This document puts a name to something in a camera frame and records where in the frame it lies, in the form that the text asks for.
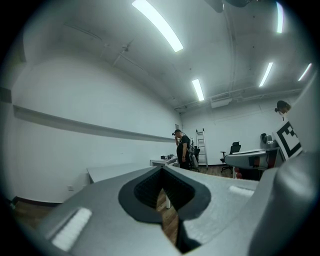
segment man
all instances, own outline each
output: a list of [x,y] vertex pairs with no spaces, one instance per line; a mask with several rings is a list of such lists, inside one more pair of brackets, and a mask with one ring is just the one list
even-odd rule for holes
[[183,135],[181,130],[176,129],[174,131],[175,135],[175,144],[176,155],[178,157],[180,168],[190,170],[190,157],[189,157],[189,148],[190,148],[190,139],[188,136]]

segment wooden floor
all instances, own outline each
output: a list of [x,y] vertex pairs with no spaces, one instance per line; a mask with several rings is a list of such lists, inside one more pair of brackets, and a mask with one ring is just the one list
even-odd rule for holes
[[[222,166],[213,166],[208,169],[206,167],[199,167],[199,172],[202,174],[232,178],[231,170],[227,169],[221,173],[221,169]],[[17,220],[35,229],[53,208],[54,207],[18,201],[13,213]],[[159,194],[156,210],[162,214],[163,232],[175,245],[178,234],[178,214],[172,205],[170,209],[166,208],[166,194],[163,190]]]

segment white desk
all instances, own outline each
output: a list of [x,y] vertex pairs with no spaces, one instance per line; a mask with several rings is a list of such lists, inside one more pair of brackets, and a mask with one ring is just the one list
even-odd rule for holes
[[178,158],[173,157],[170,160],[164,160],[164,159],[155,159],[155,160],[150,160],[150,165],[151,166],[171,166],[177,162]]
[[[150,166],[145,166],[139,163],[127,163],[127,164],[117,164],[117,165],[102,166],[102,167],[89,167],[86,170],[89,174],[90,183],[96,183],[96,182],[104,181],[104,180],[111,179],[123,174],[135,172],[135,171],[149,168],[149,167]],[[167,195],[165,195],[165,198],[166,198],[166,208],[169,209],[171,207],[171,202],[167,197]]]

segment ceiling pipe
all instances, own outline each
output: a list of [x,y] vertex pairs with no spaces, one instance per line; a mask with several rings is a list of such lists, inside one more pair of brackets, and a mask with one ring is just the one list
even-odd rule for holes
[[[245,91],[245,90],[248,90],[248,89],[253,89],[253,88],[256,88],[256,86],[253,86],[253,87],[247,87],[247,88],[244,88],[244,89],[237,89],[237,90],[232,90],[230,92],[224,92],[224,93],[220,93],[220,94],[216,94],[212,97],[217,97],[217,96],[220,96],[220,95],[224,95],[224,94],[228,94],[228,93],[235,93],[235,92],[239,92],[239,91]],[[262,99],[262,98],[265,98],[267,96],[274,96],[276,97],[277,95],[282,95],[282,94],[294,94],[294,93],[299,93],[300,91],[302,91],[302,89],[292,89],[292,90],[284,90],[284,91],[275,91],[275,92],[270,92],[270,93],[264,93],[264,94],[259,94],[259,95],[255,95],[255,96],[251,96],[251,97],[246,97],[246,98],[243,98],[242,95],[241,96],[237,96],[237,97],[234,97],[233,100],[236,100],[237,102],[240,102],[241,101],[250,101],[250,100],[256,100],[258,98]],[[204,106],[205,104],[208,104],[210,101],[211,101],[211,98],[208,98],[208,99],[205,99],[203,101],[193,101],[191,103],[188,103],[188,104],[184,104],[184,105],[181,105],[181,106],[178,106],[178,107],[175,107],[174,110],[175,111],[179,111],[181,109],[190,109],[190,108],[194,108],[194,107],[197,107],[197,106]]]
[[[113,48],[110,46],[109,43],[104,42],[104,40],[103,40],[100,36],[92,33],[91,31],[85,30],[85,29],[83,29],[83,28],[81,28],[81,27],[79,27],[79,26],[77,26],[77,25],[68,24],[67,22],[65,22],[63,25],[66,26],[66,27],[72,28],[72,29],[74,29],[74,30],[78,30],[78,31],[80,31],[80,32],[83,32],[83,33],[85,33],[85,34],[87,34],[87,35],[89,35],[89,36],[91,36],[91,37],[93,37],[93,38],[96,38],[96,39],[100,40],[102,43],[104,43],[104,44],[103,44],[103,50],[101,51],[101,54],[100,54],[100,58],[102,58],[102,56],[104,55],[105,50],[106,50],[107,47],[108,47],[111,51],[117,53],[117,54],[118,54],[118,57],[117,57],[117,58],[115,59],[115,61],[113,62],[112,66],[114,66],[114,65],[118,62],[119,58],[122,57],[122,58],[124,58],[125,60],[127,60],[128,62],[130,62],[132,65],[135,65],[136,67],[138,67],[139,69],[141,69],[141,70],[142,70],[144,73],[146,73],[149,77],[151,77],[152,79],[154,79],[155,81],[157,81],[157,80],[156,80],[148,71],[146,71],[143,67],[141,67],[140,65],[136,64],[134,61],[132,61],[131,59],[129,59],[128,57],[126,57],[126,56],[124,55],[124,52],[127,52],[127,51],[128,51],[128,47],[130,46],[130,44],[133,42],[134,39],[132,39],[132,40],[128,43],[128,45],[125,47],[125,49],[124,49],[122,52],[119,52],[119,51],[113,49]],[[175,96],[170,96],[170,97],[171,97],[173,100],[179,101]]]
[[121,53],[119,53],[118,57],[116,57],[115,61],[112,64],[112,67],[114,67],[117,64],[118,60],[120,59],[121,56],[124,55],[125,52],[129,52],[129,46],[131,45],[131,43],[133,41],[134,41],[134,39],[132,39],[126,46],[122,47],[123,51]]

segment cable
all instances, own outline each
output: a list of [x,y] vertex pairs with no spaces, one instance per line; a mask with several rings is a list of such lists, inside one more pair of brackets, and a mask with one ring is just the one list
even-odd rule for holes
[[175,164],[176,162],[175,161],[177,161],[177,159],[175,160],[175,161],[172,161],[171,159],[168,159],[168,160],[170,160],[173,164]]
[[186,135],[183,131],[182,131],[182,133],[189,139],[189,141],[191,141],[191,139],[188,137],[188,135]]
[[191,168],[191,170],[192,170],[192,169],[197,170],[198,173],[199,173],[199,172],[200,172],[199,169],[196,168],[196,167],[193,167],[191,163],[192,163],[192,162],[191,162],[191,159],[190,159],[190,162],[189,162],[190,166],[189,166],[189,167]]
[[269,167],[268,157],[269,157],[269,154],[267,153],[267,154],[266,154],[266,159],[265,159],[265,161],[266,161],[266,167],[267,167],[267,168]]

